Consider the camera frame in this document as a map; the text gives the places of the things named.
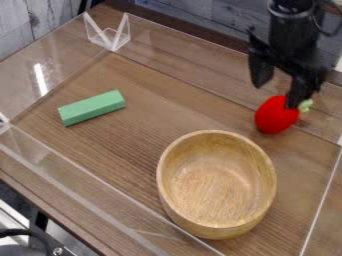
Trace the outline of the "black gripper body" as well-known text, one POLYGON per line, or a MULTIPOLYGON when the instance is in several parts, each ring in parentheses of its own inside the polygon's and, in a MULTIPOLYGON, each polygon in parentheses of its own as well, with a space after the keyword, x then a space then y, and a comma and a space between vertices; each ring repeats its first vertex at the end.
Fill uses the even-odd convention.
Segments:
POLYGON ((319 32, 315 28, 270 30, 262 35, 254 27, 247 30, 250 49, 268 55, 274 70, 280 69, 292 79, 294 76, 317 76, 321 86, 331 67, 331 57, 318 47, 319 32))

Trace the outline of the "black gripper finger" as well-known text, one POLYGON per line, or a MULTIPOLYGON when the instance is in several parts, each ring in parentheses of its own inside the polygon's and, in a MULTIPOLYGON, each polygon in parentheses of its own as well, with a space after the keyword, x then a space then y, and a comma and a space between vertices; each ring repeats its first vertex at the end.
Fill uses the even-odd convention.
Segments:
POLYGON ((248 69, 251 83, 255 88, 260 88, 274 77, 274 62, 256 49, 248 50, 248 69))
POLYGON ((286 107, 295 109, 321 90, 321 80, 317 76, 294 76, 290 90, 286 94, 286 107))

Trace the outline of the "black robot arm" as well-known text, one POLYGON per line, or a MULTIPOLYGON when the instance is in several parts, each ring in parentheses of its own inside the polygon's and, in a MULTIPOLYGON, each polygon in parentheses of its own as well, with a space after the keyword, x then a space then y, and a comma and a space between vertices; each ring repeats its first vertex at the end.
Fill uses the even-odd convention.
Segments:
POLYGON ((291 77, 284 107, 295 109, 321 91, 337 58, 318 46, 321 37, 334 38, 342 30, 342 6, 334 0, 268 0, 270 28, 248 34, 251 82, 260 88, 280 69, 291 77))

